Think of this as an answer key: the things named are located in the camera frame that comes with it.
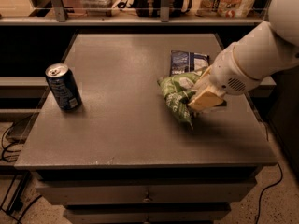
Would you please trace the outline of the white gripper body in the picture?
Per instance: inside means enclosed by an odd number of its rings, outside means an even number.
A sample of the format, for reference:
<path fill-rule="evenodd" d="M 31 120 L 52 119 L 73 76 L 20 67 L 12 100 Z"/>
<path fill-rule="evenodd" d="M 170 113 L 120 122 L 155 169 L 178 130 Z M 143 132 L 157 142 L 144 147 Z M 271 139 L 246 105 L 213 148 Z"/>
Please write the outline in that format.
<path fill-rule="evenodd" d="M 241 95 L 258 87 L 260 79 L 249 77 L 240 67 L 234 54 L 236 43 L 232 43 L 215 58 L 210 67 L 212 85 L 230 95 Z"/>

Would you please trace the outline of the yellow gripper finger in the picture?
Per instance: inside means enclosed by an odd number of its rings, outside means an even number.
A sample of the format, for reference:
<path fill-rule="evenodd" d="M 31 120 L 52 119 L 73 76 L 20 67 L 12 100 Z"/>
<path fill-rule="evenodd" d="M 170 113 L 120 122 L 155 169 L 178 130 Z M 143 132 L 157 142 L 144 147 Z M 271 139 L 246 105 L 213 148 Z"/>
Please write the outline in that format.
<path fill-rule="evenodd" d="M 215 87 L 207 87 L 196 93 L 188 107 L 196 112 L 220 105 L 224 101 L 225 91 Z"/>
<path fill-rule="evenodd" d="M 211 67 L 208 67 L 208 69 L 201 75 L 201 77 L 196 81 L 194 86 L 192 87 L 193 91 L 200 92 L 206 89 L 209 84 L 209 77 L 210 77 L 210 70 Z"/>

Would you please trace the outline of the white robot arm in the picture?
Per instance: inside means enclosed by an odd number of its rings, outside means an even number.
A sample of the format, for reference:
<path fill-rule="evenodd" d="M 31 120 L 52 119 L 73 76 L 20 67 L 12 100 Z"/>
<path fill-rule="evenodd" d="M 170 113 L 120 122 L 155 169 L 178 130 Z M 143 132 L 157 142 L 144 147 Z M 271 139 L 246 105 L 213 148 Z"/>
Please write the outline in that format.
<path fill-rule="evenodd" d="M 299 0 L 272 0 L 268 20 L 224 49 L 195 83 L 188 107 L 201 112 L 299 64 Z"/>

